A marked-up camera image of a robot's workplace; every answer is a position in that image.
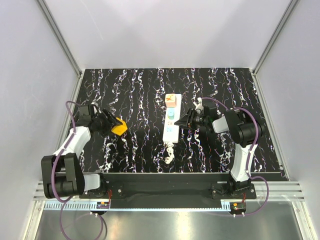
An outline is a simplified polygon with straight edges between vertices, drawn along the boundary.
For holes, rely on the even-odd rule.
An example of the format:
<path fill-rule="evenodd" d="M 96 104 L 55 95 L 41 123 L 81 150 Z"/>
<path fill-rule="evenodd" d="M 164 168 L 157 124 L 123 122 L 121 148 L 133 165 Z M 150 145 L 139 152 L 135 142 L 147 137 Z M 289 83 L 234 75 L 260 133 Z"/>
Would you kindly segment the teal round plug adapter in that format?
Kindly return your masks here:
<path fill-rule="evenodd" d="M 174 108 L 169 108 L 167 110 L 167 117 L 170 120 L 173 120 L 175 118 L 175 109 Z"/>

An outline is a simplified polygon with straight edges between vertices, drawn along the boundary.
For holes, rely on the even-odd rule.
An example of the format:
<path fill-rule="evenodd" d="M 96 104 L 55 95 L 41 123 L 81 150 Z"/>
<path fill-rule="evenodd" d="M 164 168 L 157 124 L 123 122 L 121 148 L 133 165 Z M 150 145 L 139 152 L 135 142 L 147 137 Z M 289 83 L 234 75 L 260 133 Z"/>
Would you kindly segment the yellow cube plug adapter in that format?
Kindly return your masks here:
<path fill-rule="evenodd" d="M 117 136 L 122 136 L 128 130 L 127 124 L 120 118 L 116 118 L 116 124 L 111 132 Z"/>

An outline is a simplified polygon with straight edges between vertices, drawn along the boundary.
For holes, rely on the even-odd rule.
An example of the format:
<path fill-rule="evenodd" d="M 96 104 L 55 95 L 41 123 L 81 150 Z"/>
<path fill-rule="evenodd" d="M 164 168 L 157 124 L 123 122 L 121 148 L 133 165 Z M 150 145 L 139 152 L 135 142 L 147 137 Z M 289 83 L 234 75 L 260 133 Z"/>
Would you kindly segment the pink cube plug adapter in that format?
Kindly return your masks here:
<path fill-rule="evenodd" d="M 167 108 L 175 108 L 177 106 L 177 96 L 174 93 L 169 93 L 165 95 L 164 99 Z"/>

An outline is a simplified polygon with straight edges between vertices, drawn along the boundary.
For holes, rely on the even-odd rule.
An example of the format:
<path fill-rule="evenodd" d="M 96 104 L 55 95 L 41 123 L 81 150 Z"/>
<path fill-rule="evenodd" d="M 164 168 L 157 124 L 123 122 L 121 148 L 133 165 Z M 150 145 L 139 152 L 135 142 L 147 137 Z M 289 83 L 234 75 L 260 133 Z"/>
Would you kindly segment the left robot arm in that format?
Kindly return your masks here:
<path fill-rule="evenodd" d="M 121 136 L 128 127 L 122 119 L 94 103 L 80 106 L 77 118 L 71 123 L 72 128 L 60 148 L 41 160 L 44 195 L 61 201 L 91 192 L 103 198 L 108 193 L 108 184 L 101 173 L 83 173 L 79 162 L 81 153 L 93 134 Z"/>

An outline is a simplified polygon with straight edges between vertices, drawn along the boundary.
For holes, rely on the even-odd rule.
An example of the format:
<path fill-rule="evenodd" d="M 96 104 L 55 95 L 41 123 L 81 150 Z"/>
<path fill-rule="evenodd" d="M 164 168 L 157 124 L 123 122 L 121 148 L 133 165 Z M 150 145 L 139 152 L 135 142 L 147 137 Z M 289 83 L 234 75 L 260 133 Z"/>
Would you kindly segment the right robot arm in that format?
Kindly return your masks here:
<path fill-rule="evenodd" d="M 251 190 L 254 177 L 251 175 L 250 166 L 265 128 L 248 109 L 243 107 L 228 109 L 224 115 L 219 116 L 216 107 L 190 108 L 174 124 L 187 130 L 205 127 L 211 133 L 229 132 L 235 143 L 233 166 L 227 183 L 220 188 L 211 186 L 210 189 L 215 194 L 229 195 L 235 199 Z"/>

